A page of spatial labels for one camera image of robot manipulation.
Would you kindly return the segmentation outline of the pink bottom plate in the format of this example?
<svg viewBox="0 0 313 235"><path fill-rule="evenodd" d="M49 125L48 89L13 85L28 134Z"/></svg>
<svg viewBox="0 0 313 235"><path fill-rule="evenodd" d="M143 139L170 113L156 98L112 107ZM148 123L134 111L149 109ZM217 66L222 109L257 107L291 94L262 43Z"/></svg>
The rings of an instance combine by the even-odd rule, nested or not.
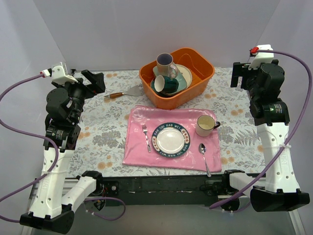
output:
<svg viewBox="0 0 313 235"><path fill-rule="evenodd" d="M180 71L180 73L182 74L182 76L184 77L184 79L187 83L187 87L189 87L192 83L192 80L193 80L193 76L192 76L191 71L186 66L179 65L179 64L177 64L176 66L177 66L178 70Z"/></svg>

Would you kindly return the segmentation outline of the dark green mug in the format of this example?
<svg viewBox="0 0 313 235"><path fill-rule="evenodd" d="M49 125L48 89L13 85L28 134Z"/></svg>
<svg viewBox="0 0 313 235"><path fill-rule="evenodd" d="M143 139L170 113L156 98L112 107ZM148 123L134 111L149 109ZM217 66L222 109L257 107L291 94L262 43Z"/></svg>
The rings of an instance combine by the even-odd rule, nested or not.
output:
<svg viewBox="0 0 313 235"><path fill-rule="evenodd" d="M157 92L173 93L179 87L179 82L175 78L158 75L154 81L154 88Z"/></svg>

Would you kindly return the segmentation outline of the pink purple ceramic mug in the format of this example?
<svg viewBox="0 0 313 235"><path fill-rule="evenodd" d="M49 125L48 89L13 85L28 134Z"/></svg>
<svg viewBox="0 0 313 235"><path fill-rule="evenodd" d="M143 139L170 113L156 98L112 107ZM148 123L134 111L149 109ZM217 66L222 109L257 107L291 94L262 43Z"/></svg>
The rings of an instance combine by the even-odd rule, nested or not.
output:
<svg viewBox="0 0 313 235"><path fill-rule="evenodd" d="M176 78L179 74L179 69L174 64L174 59L169 53L160 54L156 59L156 64L159 75Z"/></svg>

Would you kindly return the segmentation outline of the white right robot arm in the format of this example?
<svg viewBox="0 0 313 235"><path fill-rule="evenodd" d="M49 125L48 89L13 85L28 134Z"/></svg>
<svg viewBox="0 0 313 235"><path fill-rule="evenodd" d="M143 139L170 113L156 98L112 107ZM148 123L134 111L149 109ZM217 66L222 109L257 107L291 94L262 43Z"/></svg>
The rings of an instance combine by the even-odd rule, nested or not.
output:
<svg viewBox="0 0 313 235"><path fill-rule="evenodd" d="M269 164L279 149L284 150L271 165L266 166L264 186L253 184L244 194L250 198L257 212L292 211L310 203L310 196L302 192L296 180L290 148L285 144L289 135L289 112L287 105L278 97L285 79L278 61L262 63L251 69L250 64L233 64L231 87L238 85L247 90L250 97L250 113L261 138L265 163Z"/></svg>

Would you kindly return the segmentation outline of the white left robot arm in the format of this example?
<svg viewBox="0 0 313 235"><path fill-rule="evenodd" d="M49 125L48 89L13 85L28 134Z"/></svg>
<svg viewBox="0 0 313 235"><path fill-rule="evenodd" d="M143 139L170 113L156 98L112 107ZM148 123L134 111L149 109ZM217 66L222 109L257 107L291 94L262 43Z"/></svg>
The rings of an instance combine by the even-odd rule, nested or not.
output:
<svg viewBox="0 0 313 235"><path fill-rule="evenodd" d="M46 97L44 162L42 179L29 212L20 217L20 224L36 229L67 234L74 221L74 213L84 200L98 196L104 190L102 174L86 171L78 177L78 183L63 195L63 187L70 159L74 155L81 131L79 122L85 100L105 92L104 75L84 70L83 79L64 76L57 81L56 69L52 69L55 89Z"/></svg>

